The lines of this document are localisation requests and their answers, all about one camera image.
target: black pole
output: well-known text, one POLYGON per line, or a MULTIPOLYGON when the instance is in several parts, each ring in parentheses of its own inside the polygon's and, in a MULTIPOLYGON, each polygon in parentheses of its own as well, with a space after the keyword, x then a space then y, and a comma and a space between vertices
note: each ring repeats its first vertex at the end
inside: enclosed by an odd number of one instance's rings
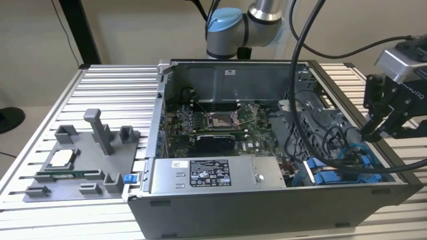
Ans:
POLYGON ((59 0, 84 64, 102 64, 80 0, 59 0))

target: green circuit board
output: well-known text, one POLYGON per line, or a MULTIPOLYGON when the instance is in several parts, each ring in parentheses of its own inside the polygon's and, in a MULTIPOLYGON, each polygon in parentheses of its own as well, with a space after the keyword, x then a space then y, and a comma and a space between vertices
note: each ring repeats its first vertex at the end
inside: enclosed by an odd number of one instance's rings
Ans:
POLYGON ((219 151, 210 157, 255 155, 279 160, 284 156, 262 103, 242 103, 235 111, 194 112, 182 107, 167 119, 171 158, 200 157, 195 154, 198 136, 232 136, 235 140, 227 154, 219 151))

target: power supply label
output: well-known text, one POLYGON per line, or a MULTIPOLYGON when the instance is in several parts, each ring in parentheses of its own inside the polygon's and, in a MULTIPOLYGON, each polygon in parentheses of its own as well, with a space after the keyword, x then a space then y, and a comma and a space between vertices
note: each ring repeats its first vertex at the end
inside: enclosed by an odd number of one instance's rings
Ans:
POLYGON ((228 160, 191 160, 190 185, 192 187, 231 186, 228 160))

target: black base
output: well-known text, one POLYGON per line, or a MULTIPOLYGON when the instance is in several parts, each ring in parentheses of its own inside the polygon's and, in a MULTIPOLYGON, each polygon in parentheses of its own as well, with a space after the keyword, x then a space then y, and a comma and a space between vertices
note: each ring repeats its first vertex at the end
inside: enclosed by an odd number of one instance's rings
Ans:
POLYGON ((25 113, 20 108, 5 107, 0 109, 0 134, 15 129, 25 119, 25 113))

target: motherboard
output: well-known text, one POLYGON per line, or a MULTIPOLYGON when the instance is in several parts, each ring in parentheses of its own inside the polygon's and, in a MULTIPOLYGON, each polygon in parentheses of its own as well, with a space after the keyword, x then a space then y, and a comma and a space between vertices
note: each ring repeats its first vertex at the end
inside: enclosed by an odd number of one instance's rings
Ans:
POLYGON ((170 158, 255 155, 282 159, 270 122, 278 110, 278 105, 260 101, 182 105, 166 115, 170 158))

